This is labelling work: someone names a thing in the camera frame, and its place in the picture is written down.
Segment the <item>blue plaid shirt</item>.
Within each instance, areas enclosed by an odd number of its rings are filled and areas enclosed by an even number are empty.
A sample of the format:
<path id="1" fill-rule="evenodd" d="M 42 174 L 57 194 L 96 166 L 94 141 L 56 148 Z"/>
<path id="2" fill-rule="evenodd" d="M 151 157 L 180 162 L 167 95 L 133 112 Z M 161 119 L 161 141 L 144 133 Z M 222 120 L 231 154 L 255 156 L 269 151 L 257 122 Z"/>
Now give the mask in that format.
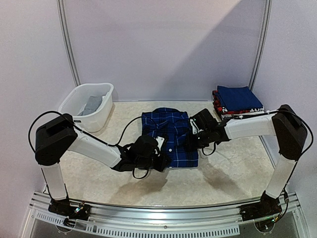
<path id="1" fill-rule="evenodd" d="M 171 160 L 171 168 L 195 168 L 198 166 L 198 150 L 190 145 L 192 129 L 187 112 L 173 108 L 157 108 L 142 113 L 142 133 L 151 137 L 162 137 L 160 151 Z"/>

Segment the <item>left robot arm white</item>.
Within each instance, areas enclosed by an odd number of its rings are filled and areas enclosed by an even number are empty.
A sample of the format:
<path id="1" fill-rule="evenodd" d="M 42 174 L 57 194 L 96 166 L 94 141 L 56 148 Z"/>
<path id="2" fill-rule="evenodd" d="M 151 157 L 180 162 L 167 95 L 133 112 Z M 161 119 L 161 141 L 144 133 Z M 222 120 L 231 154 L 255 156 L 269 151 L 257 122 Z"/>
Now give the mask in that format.
<path id="1" fill-rule="evenodd" d="M 70 215 L 74 208 L 68 200 L 61 159 L 76 154 L 117 172 L 133 173 L 136 169 L 163 172 L 171 163 L 164 152 L 164 143 L 163 137 L 145 134 L 124 146 L 109 144 L 76 125 L 70 114 L 58 114 L 36 129 L 33 150 L 55 208 L 63 215 Z"/>

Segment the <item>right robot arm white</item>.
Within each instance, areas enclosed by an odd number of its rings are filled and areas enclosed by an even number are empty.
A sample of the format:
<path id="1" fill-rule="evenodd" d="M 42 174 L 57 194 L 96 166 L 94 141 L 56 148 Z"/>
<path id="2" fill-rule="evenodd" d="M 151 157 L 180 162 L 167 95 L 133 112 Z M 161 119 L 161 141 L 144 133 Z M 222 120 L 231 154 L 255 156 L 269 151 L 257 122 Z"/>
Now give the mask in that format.
<path id="1" fill-rule="evenodd" d="M 275 111 L 253 115 L 236 115 L 217 121 L 208 109 L 189 118 L 191 144 L 203 149 L 211 143 L 259 137 L 274 165 L 273 175 L 264 191 L 267 196 L 256 206 L 260 216 L 275 209 L 275 201 L 286 188 L 302 155 L 309 149 L 307 137 L 313 137 L 307 123 L 288 105 Z"/>

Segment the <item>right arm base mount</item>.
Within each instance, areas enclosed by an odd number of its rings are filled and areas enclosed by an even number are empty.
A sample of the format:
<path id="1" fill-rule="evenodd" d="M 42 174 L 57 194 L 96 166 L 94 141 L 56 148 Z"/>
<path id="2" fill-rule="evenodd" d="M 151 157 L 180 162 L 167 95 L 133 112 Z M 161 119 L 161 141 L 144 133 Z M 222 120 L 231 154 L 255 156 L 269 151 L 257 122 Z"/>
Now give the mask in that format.
<path id="1" fill-rule="evenodd" d="M 279 198 L 271 198 L 265 193 L 262 194 L 260 201 L 239 206 L 239 214 L 243 221 L 254 221 L 255 228 L 260 233 L 270 233 L 275 224 L 280 221 L 288 210 L 289 197 L 283 194 L 285 209 L 282 209 Z"/>

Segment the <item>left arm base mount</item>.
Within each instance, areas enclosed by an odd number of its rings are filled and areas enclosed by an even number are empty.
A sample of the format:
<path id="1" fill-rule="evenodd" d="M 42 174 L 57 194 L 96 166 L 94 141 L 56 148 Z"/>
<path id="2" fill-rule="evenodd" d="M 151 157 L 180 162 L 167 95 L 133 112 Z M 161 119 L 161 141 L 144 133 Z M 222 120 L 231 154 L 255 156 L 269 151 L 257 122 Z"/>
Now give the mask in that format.
<path id="1" fill-rule="evenodd" d="M 92 206 L 85 202 L 80 202 L 77 206 L 72 206 L 69 198 L 63 200 L 51 199 L 48 211 L 65 217 L 62 222 L 64 226 L 75 227 L 76 221 L 88 221 Z"/>

